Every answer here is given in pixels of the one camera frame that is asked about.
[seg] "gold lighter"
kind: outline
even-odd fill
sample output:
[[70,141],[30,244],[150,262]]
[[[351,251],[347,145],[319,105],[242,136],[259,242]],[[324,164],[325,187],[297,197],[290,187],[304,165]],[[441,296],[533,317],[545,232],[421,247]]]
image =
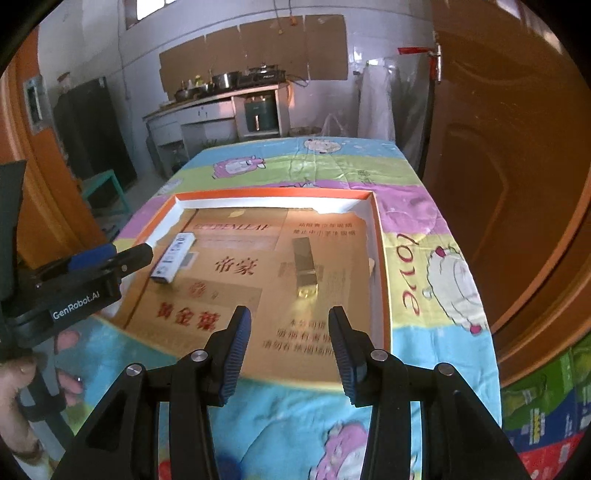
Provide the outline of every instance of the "gold lighter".
[[306,236],[294,238],[291,242],[294,247],[296,293],[298,298],[307,299],[318,293],[318,279],[310,238]]

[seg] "stove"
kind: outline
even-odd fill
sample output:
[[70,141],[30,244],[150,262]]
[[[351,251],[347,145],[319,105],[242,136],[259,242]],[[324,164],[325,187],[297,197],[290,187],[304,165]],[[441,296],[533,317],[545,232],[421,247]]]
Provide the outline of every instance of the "stove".
[[243,89],[282,82],[285,82],[285,70],[262,66],[256,69],[249,69],[246,73],[241,74],[238,77],[237,86],[239,89]]

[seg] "finger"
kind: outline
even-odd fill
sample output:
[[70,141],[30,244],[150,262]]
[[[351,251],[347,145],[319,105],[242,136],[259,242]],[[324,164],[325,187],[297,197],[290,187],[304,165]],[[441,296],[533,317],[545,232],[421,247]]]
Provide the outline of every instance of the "finger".
[[12,403],[18,391],[33,381],[35,358],[22,357],[0,365],[0,407]]
[[28,453],[37,437],[21,415],[16,397],[35,376],[35,359],[20,358],[0,365],[0,436],[13,452]]
[[57,371],[57,380],[61,387],[69,393],[79,395],[84,391],[82,382],[62,370]]
[[64,395],[66,397],[66,405],[68,405],[68,407],[73,407],[74,405],[78,405],[81,402],[80,397],[74,395],[73,393],[66,391],[64,392]]
[[80,340],[80,334],[75,330],[64,330],[56,339],[56,353],[71,348]]

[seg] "white cigarette pack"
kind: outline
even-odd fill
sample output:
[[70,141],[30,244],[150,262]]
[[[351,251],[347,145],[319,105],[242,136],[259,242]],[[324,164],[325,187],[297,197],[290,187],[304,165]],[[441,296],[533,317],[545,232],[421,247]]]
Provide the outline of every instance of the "white cigarette pack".
[[150,275],[158,283],[172,283],[174,276],[195,241],[192,232],[178,233]]

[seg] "pot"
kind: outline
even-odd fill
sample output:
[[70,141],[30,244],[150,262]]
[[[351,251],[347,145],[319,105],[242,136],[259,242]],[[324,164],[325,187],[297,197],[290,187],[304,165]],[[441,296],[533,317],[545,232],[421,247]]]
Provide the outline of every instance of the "pot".
[[180,89],[180,90],[177,90],[177,93],[174,94],[174,99],[177,102],[185,102],[187,100],[193,99],[193,97],[195,97],[196,94],[197,94],[196,88]]
[[232,90],[236,88],[240,72],[222,73],[212,77],[213,87],[219,91]]
[[213,93],[213,83],[202,83],[195,87],[198,98],[204,98]]

